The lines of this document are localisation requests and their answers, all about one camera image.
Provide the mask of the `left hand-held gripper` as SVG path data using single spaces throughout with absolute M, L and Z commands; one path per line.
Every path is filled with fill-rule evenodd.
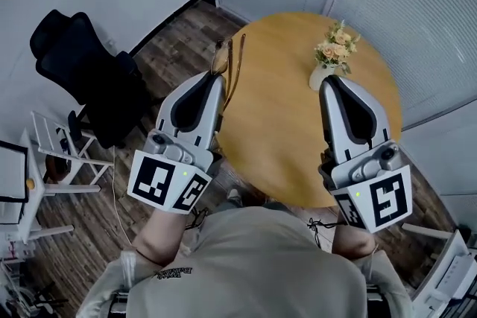
M 129 196 L 164 212 L 191 212 L 212 181 L 210 147 L 224 96 L 222 75 L 205 71 L 165 98 L 157 129 L 134 153 Z

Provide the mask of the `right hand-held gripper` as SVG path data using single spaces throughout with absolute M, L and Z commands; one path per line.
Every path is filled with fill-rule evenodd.
M 409 216 L 411 170 L 390 139 L 383 106 L 362 86 L 338 75 L 322 82 L 319 101 L 332 158 L 328 150 L 322 153 L 318 172 L 346 223 L 375 233 Z

